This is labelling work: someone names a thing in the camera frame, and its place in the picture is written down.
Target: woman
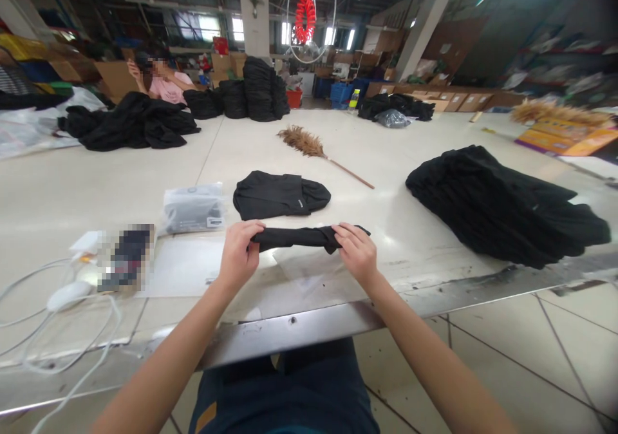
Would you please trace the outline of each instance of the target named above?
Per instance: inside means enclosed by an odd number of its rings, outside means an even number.
[[[182,102],[186,104],[187,101],[183,96],[183,92],[186,89],[194,90],[195,86],[193,82],[189,78],[186,73],[182,73],[179,71],[172,72],[169,68],[167,68],[161,60],[154,61],[149,58],[145,58],[142,62],[136,56],[138,60],[138,64],[136,64],[132,59],[127,61],[127,66],[129,68],[129,73],[131,76],[137,81],[137,87],[144,94],[149,95],[152,99],[163,99],[164,101],[171,102],[172,104],[178,104]],[[144,76],[142,72],[151,73],[153,76],[153,82],[150,85],[150,90],[146,90],[144,86]],[[178,85],[187,85],[188,88],[181,88]]]
[[[95,434],[158,433],[212,339],[219,319],[255,273],[263,231],[236,223],[225,237],[218,278],[92,426]],[[473,372],[414,313],[378,271],[376,247],[350,225],[333,225],[341,259],[436,409],[454,433],[512,434],[500,405]],[[377,433],[351,338],[258,357],[203,373],[190,433]]]

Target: red bucket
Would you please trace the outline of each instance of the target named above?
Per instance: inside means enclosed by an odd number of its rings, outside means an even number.
[[[287,90],[285,93],[288,95],[288,104],[290,105],[290,109],[300,109],[303,91],[296,88],[296,91]]]

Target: hand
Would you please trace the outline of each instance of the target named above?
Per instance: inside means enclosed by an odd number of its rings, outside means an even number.
[[[238,292],[258,269],[259,244],[250,242],[266,225],[259,220],[239,222],[230,226],[225,234],[219,281]]]
[[[339,254],[343,263],[367,291],[371,283],[379,278],[375,244],[367,233],[349,223],[332,225],[332,228],[335,230],[335,239],[341,245]]]
[[[161,61],[155,61],[153,59],[150,59],[153,63],[153,70],[154,72],[161,78],[163,79],[168,79],[169,77],[173,77],[174,73],[172,72],[172,69],[170,69],[165,63],[161,62]]]
[[[137,81],[142,80],[142,72],[140,72],[139,67],[133,62],[131,59],[127,61],[127,67],[129,68],[129,73],[131,76]]]

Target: plastic bottle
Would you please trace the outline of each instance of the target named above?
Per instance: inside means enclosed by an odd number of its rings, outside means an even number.
[[[360,90],[354,90],[352,94],[352,98],[350,99],[350,105],[348,106],[348,113],[356,112],[356,105],[359,103],[359,96],[361,95]]]

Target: wooden handle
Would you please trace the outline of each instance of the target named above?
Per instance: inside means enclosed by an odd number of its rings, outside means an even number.
[[[368,187],[370,187],[371,189],[375,189],[374,185],[369,184],[368,182],[366,182],[365,180],[363,180],[361,177],[359,177],[358,175],[356,175],[356,173],[351,172],[350,170],[348,170],[347,168],[345,168],[343,165],[335,162],[334,160],[332,160],[330,157],[328,156],[324,156],[325,159],[330,160],[333,164],[335,164],[337,167],[339,167],[340,169],[342,169],[343,171],[346,171],[347,173],[349,173],[350,175],[352,175],[354,178],[356,178],[358,181],[360,181],[361,183],[363,183],[364,185],[367,185]]]

